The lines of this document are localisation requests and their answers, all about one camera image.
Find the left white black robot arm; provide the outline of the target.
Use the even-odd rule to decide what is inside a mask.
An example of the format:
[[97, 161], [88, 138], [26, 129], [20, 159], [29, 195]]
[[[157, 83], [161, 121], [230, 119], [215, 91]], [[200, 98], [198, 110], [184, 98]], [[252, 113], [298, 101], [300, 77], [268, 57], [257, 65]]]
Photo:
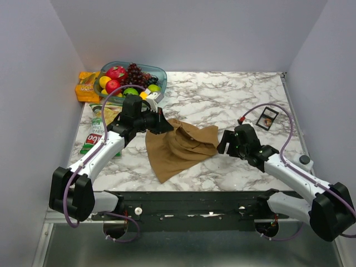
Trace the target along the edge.
[[164, 134], [173, 127], [164, 117], [158, 102], [160, 93], [149, 94], [146, 99], [129, 95], [121, 112], [104, 127], [104, 134], [90, 151], [68, 168], [58, 167], [52, 175], [49, 207], [64, 214], [73, 228], [72, 220], [85, 221], [93, 213], [105, 213], [110, 219], [123, 214], [123, 197], [109, 191], [95, 191], [93, 182], [102, 169], [121, 152], [138, 132], [146, 130]]

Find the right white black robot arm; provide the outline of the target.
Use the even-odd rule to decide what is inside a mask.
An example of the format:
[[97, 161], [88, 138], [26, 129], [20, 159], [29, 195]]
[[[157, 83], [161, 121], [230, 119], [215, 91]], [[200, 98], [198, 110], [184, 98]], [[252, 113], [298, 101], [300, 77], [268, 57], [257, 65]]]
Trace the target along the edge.
[[296, 198], [270, 190], [256, 203], [259, 216], [267, 218], [275, 213], [297, 219], [325, 241], [333, 241], [355, 224], [355, 210], [346, 186], [323, 181], [284, 159], [272, 146], [262, 145], [251, 125], [225, 130], [217, 151], [247, 161], [299, 194]]

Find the brown clothing garment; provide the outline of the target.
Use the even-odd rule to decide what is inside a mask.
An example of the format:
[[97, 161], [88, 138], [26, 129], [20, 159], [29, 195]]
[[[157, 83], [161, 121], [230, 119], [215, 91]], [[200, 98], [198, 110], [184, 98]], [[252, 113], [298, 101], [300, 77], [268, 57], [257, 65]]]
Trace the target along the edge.
[[155, 135], [148, 131], [145, 144], [149, 162], [160, 183], [217, 154], [217, 126], [198, 128], [169, 119], [172, 131]]

